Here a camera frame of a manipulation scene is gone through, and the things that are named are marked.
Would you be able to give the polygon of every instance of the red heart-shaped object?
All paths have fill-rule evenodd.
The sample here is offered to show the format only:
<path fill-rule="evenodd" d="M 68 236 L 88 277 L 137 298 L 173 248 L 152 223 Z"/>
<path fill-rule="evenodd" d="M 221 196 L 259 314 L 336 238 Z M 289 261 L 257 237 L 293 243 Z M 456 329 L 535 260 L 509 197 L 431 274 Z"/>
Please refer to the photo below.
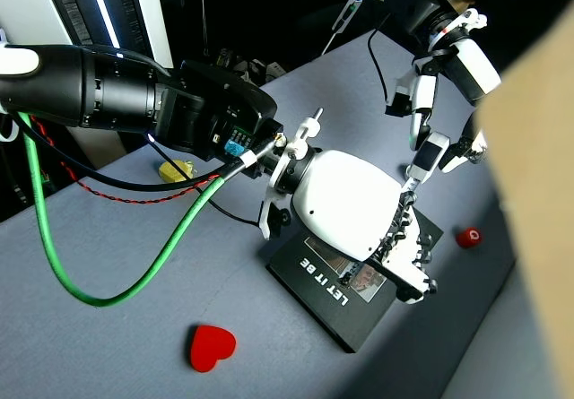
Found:
<path fill-rule="evenodd" d="M 191 366 L 198 372 L 209 372 L 217 360 L 231 357 L 235 345 L 231 332 L 214 325 L 200 325 L 191 344 Z"/>

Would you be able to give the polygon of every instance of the white light strip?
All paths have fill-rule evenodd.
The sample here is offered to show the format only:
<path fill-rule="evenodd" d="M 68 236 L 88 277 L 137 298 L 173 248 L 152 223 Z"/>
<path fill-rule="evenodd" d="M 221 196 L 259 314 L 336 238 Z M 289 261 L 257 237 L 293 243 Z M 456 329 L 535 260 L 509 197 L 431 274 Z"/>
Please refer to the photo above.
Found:
<path fill-rule="evenodd" d="M 101 17 L 106 24 L 106 29 L 108 29 L 109 39 L 114 48 L 119 48 L 119 42 L 117 41 L 116 31 L 114 30 L 114 25 L 111 23 L 109 18 L 108 8 L 106 7 L 106 2 L 104 0 L 96 0 L 98 2 L 98 7 L 100 8 Z"/>

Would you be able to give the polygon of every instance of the green cable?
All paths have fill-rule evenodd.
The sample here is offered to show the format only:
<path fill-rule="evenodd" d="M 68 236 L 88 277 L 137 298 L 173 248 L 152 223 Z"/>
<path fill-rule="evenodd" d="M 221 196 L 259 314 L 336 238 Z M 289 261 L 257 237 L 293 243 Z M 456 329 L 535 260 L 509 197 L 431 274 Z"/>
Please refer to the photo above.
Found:
<path fill-rule="evenodd" d="M 30 125 L 30 119 L 26 114 L 20 114 L 22 119 L 26 124 Z M 36 151 L 36 144 L 28 136 L 25 136 L 26 143 L 26 153 L 28 154 L 28 165 L 30 166 L 30 174 L 32 180 L 32 189 L 34 192 L 34 202 L 36 205 L 36 216 L 38 218 L 39 233 L 42 238 L 42 243 L 44 244 L 44 250 L 46 251 L 46 256 L 48 257 L 48 262 L 52 271 L 56 275 L 56 278 L 60 281 L 62 286 L 69 292 L 72 296 L 92 305 L 94 307 L 110 307 L 116 305 L 117 303 L 127 300 L 135 296 L 147 283 L 155 276 L 155 274 L 161 269 L 163 264 L 170 258 L 171 252 L 174 250 L 176 245 L 179 243 L 183 234 L 186 232 L 187 227 L 192 223 L 197 214 L 202 210 L 202 208 L 207 204 L 209 199 L 215 194 L 215 192 L 225 184 L 223 178 L 215 179 L 212 184 L 205 189 L 204 193 L 200 195 L 194 204 L 192 204 L 189 211 L 184 215 L 184 217 L 179 222 L 178 226 L 166 244 L 161 249 L 161 252 L 153 261 L 149 269 L 143 274 L 143 276 L 137 280 L 129 289 L 119 293 L 113 298 L 101 299 L 94 298 L 83 291 L 81 291 L 75 284 L 72 283 L 70 277 L 65 272 L 60 259 L 57 256 L 56 248 L 54 247 L 54 242 L 52 241 L 52 233 L 50 231 L 50 225 L 48 220 L 48 211 L 46 209 L 46 201 L 44 200 L 44 192 L 42 190 L 42 178 L 39 171 L 39 160 L 38 152 Z"/>

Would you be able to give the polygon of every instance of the red bottle cap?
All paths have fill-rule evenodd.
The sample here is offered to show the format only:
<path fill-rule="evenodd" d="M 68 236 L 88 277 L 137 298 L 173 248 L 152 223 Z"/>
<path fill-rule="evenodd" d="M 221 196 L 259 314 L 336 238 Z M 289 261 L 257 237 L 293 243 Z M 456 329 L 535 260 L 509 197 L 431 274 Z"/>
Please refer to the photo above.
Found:
<path fill-rule="evenodd" d="M 476 247 L 482 241 L 483 235 L 474 227 L 469 227 L 465 231 L 457 234 L 457 244 L 462 248 Z"/>

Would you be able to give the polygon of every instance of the gray table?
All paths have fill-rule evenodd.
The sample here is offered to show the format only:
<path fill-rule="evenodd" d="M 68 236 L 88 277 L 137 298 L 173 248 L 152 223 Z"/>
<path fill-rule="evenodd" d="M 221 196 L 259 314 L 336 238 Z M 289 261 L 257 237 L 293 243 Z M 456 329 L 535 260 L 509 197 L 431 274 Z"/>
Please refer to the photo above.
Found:
<path fill-rule="evenodd" d="M 382 35 L 373 47 L 390 88 L 411 56 Z M 399 165 L 413 156 L 409 120 L 383 115 L 364 36 L 265 90 L 277 101 L 287 134 L 323 107 L 316 146 L 358 155 L 397 179 Z M 471 107 L 444 79 L 436 106 L 433 126 L 457 139 Z M 157 182 L 160 162 L 146 147 L 104 172 Z M 214 164 L 196 166 L 207 171 Z M 342 193 L 352 186 L 342 173 Z M 215 199 L 255 218 L 264 190 L 265 179 L 238 177 Z M 417 207 L 445 231 L 429 269 L 439 294 L 412 307 L 393 304 L 354 355 L 342 352 L 265 270 L 280 242 L 266 245 L 255 228 L 210 207 L 146 289 L 104 309 L 83 305 L 62 289 L 29 209 L 0 225 L 0 397 L 439 397 L 513 256 L 486 163 L 436 173 L 419 196 Z M 155 258 L 194 197 L 141 206 L 66 188 L 48 199 L 65 267 L 89 293 L 106 297 L 123 290 Z M 483 227 L 485 241 L 464 252 L 452 230 L 468 225 Z M 233 358 L 209 374 L 194 372 L 187 362 L 187 337 L 197 324 L 223 326 L 238 338 Z"/>

